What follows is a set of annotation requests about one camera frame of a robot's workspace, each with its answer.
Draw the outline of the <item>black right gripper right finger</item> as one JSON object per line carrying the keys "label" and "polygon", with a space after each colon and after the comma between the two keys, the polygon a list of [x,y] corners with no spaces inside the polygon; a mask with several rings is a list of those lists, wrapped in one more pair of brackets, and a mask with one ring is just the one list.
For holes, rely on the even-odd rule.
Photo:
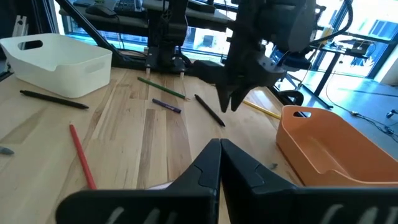
{"label": "black right gripper right finger", "polygon": [[299,187],[230,140],[221,147],[231,224],[398,224],[398,188]]}

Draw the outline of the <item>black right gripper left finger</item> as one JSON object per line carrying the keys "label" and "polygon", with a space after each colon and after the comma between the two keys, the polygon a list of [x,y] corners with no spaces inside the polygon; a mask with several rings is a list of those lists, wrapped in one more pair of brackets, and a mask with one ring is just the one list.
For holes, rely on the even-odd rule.
{"label": "black right gripper left finger", "polygon": [[212,139],[168,187],[83,190],[63,199],[56,224],[217,224],[221,141]]}

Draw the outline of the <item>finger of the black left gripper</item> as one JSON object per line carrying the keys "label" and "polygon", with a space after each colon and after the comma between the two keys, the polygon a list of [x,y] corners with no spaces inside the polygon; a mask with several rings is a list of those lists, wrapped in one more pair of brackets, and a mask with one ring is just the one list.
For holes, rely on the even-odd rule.
{"label": "finger of the black left gripper", "polygon": [[229,101],[231,99],[231,93],[233,92],[228,85],[216,85],[216,90],[218,94],[218,99],[220,103],[220,109],[222,112],[226,112],[229,106]]}
{"label": "finger of the black left gripper", "polygon": [[246,95],[250,92],[251,87],[249,85],[240,86],[231,94],[231,110],[236,111],[240,104],[245,99]]}

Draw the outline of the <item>black pen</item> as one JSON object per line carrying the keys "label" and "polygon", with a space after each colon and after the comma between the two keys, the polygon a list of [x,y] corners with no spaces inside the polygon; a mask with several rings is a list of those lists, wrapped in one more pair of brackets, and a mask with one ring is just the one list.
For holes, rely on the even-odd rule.
{"label": "black pen", "polygon": [[36,93],[33,91],[28,91],[28,90],[20,90],[20,93],[22,93],[25,96],[31,97],[31,98],[36,98],[36,99],[40,99],[40,100],[44,100],[44,101],[49,101],[52,103],[57,103],[60,105],[65,105],[65,106],[69,106],[69,107],[73,107],[73,108],[78,108],[81,110],[87,110],[89,109],[89,106],[81,104],[81,103],[77,103],[74,101],[70,101],[70,100],[65,100],[65,99],[61,99],[61,98],[57,98],[54,96],[48,96],[48,95],[44,95],[41,93]]}
{"label": "black pen", "polygon": [[199,104],[208,112],[208,114],[222,127],[225,127],[226,125],[224,122],[221,120],[221,118],[204,102],[204,100],[198,96],[194,95],[195,99]]}

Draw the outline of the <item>yellow pencil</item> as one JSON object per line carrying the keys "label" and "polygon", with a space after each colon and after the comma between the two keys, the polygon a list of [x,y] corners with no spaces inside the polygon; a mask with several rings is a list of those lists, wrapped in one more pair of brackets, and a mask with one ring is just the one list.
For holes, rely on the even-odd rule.
{"label": "yellow pencil", "polygon": [[262,113],[264,113],[266,115],[269,115],[269,116],[271,116],[271,117],[273,117],[275,119],[281,119],[280,115],[277,115],[277,114],[275,114],[275,113],[273,113],[273,112],[271,112],[271,111],[269,111],[269,110],[267,110],[265,108],[262,108],[262,107],[260,107],[260,106],[258,106],[256,104],[254,104],[254,103],[251,103],[250,101],[244,100],[243,103],[245,105],[248,105],[248,106],[250,106],[250,107],[252,107],[252,108],[254,108],[254,109],[258,110],[258,111],[261,111]]}

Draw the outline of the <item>green pencil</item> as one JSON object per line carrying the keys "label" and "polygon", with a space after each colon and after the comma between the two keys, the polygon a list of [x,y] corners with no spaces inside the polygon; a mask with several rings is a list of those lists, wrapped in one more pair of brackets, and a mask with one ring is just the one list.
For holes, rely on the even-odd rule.
{"label": "green pencil", "polygon": [[158,84],[156,84],[156,83],[154,83],[154,82],[152,82],[152,81],[150,81],[150,80],[147,80],[147,79],[142,78],[142,77],[137,77],[137,79],[138,79],[140,82],[146,83],[146,84],[148,84],[148,85],[150,85],[150,86],[153,86],[154,88],[157,88],[157,89],[160,89],[160,90],[162,90],[162,91],[165,91],[165,92],[167,92],[167,93],[169,93],[169,94],[171,94],[171,95],[173,95],[173,96],[176,96],[176,97],[181,98],[181,99],[184,99],[184,100],[189,100],[185,95],[183,95],[183,94],[181,94],[181,93],[178,93],[178,92],[176,92],[176,91],[173,91],[173,90],[171,90],[171,89],[169,89],[169,88],[166,88],[166,87],[164,87],[164,86],[158,85]]}

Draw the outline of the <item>red pencil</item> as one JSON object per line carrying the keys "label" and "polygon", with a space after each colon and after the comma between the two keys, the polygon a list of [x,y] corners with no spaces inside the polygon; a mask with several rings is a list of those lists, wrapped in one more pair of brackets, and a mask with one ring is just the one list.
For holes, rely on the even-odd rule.
{"label": "red pencil", "polygon": [[69,130],[70,130],[70,134],[72,135],[72,139],[73,139],[73,143],[75,145],[75,149],[76,149],[76,153],[78,155],[85,179],[86,179],[86,183],[87,186],[90,190],[96,190],[96,184],[95,184],[95,180],[92,176],[92,173],[90,171],[90,167],[88,165],[88,161],[86,159],[83,147],[81,145],[80,139],[78,137],[77,131],[74,127],[74,125],[69,124]]}

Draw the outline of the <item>office chair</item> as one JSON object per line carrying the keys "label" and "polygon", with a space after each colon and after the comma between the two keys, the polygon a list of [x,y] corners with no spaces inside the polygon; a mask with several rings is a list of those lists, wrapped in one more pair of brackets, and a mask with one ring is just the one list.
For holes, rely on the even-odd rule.
{"label": "office chair", "polygon": [[309,59],[305,58],[304,55],[290,54],[284,60],[282,68],[285,70],[285,74],[280,78],[279,82],[288,81],[297,90],[300,83],[302,82],[298,78],[294,78],[290,72],[297,72],[299,70],[308,70],[312,66]]}

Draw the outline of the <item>black table clamp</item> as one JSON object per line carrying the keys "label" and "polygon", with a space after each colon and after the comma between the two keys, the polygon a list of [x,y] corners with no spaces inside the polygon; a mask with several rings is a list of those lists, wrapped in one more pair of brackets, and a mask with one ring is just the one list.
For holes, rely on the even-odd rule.
{"label": "black table clamp", "polygon": [[288,105],[302,106],[303,104],[304,95],[297,90],[280,91],[278,94]]}

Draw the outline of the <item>orange plastic bin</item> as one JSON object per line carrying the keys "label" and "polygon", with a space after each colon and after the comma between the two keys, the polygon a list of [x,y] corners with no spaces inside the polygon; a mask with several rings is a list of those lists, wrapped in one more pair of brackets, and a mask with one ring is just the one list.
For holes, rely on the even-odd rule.
{"label": "orange plastic bin", "polygon": [[276,143],[306,186],[398,187],[398,161],[331,111],[284,106]]}

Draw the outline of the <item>black background desk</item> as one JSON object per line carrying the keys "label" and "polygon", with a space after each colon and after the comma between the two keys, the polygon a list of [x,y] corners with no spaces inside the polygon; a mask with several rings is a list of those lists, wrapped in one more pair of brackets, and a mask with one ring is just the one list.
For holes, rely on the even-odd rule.
{"label": "black background desk", "polygon": [[340,75],[354,77],[374,78],[376,73],[397,45],[398,37],[391,40],[356,35],[352,39],[334,40],[332,43],[320,49],[319,56],[312,63],[310,71],[319,71],[319,66],[324,63],[328,67],[320,70],[323,74],[314,89],[308,86],[308,90],[318,102],[326,109],[332,109],[333,105],[320,97],[322,91],[326,90],[326,83],[333,72]]}

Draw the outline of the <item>grey desk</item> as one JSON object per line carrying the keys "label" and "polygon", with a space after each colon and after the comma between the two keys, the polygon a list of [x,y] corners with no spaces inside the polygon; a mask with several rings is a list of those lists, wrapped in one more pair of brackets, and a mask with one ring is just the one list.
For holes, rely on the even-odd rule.
{"label": "grey desk", "polygon": [[[169,5],[167,1],[143,0],[142,6],[146,9],[146,15],[143,18],[133,15],[119,15],[117,18],[108,18],[87,13],[85,7],[73,5],[73,0],[55,1],[60,5],[59,13],[63,16],[71,17],[77,23],[77,26],[90,36],[99,31],[147,36],[149,35],[149,29],[157,24],[157,20],[162,13],[162,7]],[[190,27],[220,32],[224,32],[227,28],[227,23],[232,21],[231,18],[219,10],[213,13],[206,13],[186,8],[185,17],[187,25]]]}

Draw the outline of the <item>white plastic bin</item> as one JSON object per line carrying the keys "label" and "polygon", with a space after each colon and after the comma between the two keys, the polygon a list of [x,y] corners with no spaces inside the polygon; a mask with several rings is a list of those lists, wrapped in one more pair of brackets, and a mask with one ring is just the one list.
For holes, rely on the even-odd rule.
{"label": "white plastic bin", "polygon": [[79,98],[110,82],[112,51],[60,34],[0,39],[16,77],[66,98]]}

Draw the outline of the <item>black aluminium table frame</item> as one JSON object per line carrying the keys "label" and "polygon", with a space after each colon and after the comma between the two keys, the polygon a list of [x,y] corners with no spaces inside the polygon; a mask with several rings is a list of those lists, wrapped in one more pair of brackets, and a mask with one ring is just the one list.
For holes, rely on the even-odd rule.
{"label": "black aluminium table frame", "polygon": [[189,61],[180,51],[187,31],[185,17],[187,4],[188,0],[170,1],[169,8],[159,17],[157,27],[149,30],[149,37],[153,39],[153,43],[145,59],[123,55],[99,32],[94,32],[90,37],[99,47],[112,51],[112,64],[116,67],[147,70],[147,72],[178,73],[181,76],[192,75],[194,62]]}

